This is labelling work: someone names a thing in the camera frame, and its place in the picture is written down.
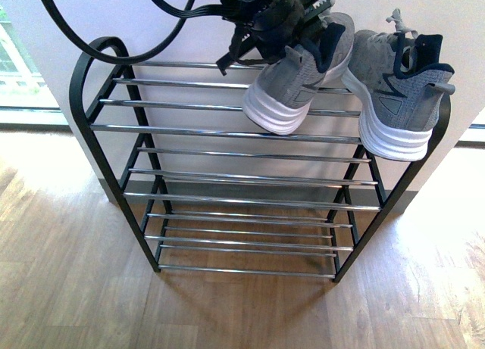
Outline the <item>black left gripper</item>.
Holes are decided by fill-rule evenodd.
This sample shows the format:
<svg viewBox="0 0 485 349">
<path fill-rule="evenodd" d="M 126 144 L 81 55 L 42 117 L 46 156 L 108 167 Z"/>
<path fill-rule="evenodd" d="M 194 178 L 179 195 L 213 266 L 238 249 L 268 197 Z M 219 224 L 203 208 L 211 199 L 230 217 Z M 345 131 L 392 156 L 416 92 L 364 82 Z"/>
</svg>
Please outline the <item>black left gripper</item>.
<svg viewBox="0 0 485 349">
<path fill-rule="evenodd" d="M 331 0 L 220 0 L 222 17 L 236 25 L 229 51 L 217 61 L 226 73 L 232 64 L 273 64 L 284 47 L 322 31 L 321 16 Z"/>
</svg>

